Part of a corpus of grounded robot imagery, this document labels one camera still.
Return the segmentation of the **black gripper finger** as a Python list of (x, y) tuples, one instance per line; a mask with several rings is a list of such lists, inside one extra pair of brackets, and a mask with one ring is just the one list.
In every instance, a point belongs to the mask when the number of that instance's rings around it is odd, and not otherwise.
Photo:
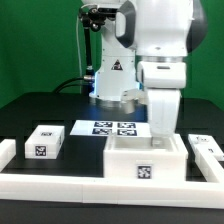
[(161, 139), (157, 137), (151, 138), (151, 146), (152, 147), (159, 147), (161, 145)]

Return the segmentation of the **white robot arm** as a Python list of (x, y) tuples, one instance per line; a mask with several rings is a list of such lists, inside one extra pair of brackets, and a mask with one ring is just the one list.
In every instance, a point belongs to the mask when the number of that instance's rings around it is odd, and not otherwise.
[(147, 106), (151, 144), (174, 136), (184, 58), (205, 38), (201, 0), (82, 0), (89, 26), (102, 32), (102, 59), (90, 99)]

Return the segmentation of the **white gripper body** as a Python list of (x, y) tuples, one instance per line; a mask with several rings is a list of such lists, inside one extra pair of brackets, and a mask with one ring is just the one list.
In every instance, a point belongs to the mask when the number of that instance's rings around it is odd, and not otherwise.
[(180, 91), (175, 89), (148, 89), (147, 111), (152, 137), (170, 137), (176, 129)]

